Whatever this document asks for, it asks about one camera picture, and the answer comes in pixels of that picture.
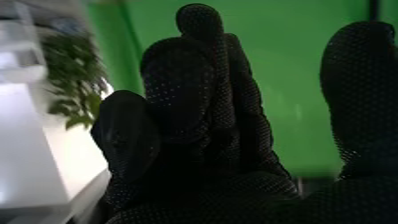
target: gloved hand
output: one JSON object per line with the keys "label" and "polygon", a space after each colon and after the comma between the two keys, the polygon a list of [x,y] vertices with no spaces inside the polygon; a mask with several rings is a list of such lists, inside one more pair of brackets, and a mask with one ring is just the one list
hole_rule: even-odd
{"label": "gloved hand", "polygon": [[238,37],[224,34],[218,13],[206,5],[184,6],[176,20],[181,37],[156,42],[142,57],[145,99],[117,91],[103,101],[92,127],[110,164],[104,198],[115,211],[200,191],[254,171],[273,174],[280,184],[270,185],[261,177],[252,185],[296,196],[271,150]]}
{"label": "gloved hand", "polygon": [[392,28],[335,33],[321,91],[344,160],[339,181],[298,200],[271,151],[271,131],[238,38],[215,10],[177,12],[181,37],[142,58],[145,99],[117,91],[92,138],[108,160],[113,223],[394,223],[398,220]]}

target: black glove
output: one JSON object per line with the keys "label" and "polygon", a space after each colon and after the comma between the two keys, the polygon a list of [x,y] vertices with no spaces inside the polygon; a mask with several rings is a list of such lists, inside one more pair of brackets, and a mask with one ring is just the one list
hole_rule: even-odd
{"label": "black glove", "polygon": [[[271,150],[240,41],[224,34],[213,8],[184,6],[177,27],[183,36],[154,43],[142,57],[145,100],[117,91],[101,104],[92,127],[110,164],[104,198],[115,211],[200,191],[218,180],[254,171],[279,176],[282,191],[296,195]],[[263,180],[255,185],[279,190]]]}

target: green screen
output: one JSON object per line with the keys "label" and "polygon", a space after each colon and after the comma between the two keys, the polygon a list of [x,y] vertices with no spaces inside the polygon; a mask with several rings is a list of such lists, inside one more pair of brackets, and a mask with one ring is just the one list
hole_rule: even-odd
{"label": "green screen", "polygon": [[[225,32],[238,35],[263,92],[275,151],[293,175],[335,174],[319,59],[337,29],[367,19],[364,0],[199,1],[215,7]],[[90,4],[87,13],[112,84],[140,93],[138,58],[154,41],[177,36],[174,14],[186,0]]]}

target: green leaf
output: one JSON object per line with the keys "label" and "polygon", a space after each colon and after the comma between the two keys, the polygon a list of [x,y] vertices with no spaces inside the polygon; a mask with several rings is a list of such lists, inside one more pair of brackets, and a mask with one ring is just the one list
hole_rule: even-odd
{"label": "green leaf", "polygon": [[96,93],[90,93],[87,96],[87,101],[88,101],[88,109],[90,109],[90,114],[94,118],[97,117],[99,113],[99,104],[101,104],[101,97]]}
{"label": "green leaf", "polygon": [[65,122],[65,130],[69,130],[76,125],[83,125],[88,128],[92,124],[92,119],[88,116],[72,116]]}
{"label": "green leaf", "polygon": [[48,113],[53,115],[69,116],[71,110],[64,105],[53,104],[48,108]]}
{"label": "green leaf", "polygon": [[53,102],[53,104],[55,104],[55,105],[64,105],[64,106],[78,106],[76,102],[74,102],[72,100],[65,100],[65,99],[56,100],[56,101]]}

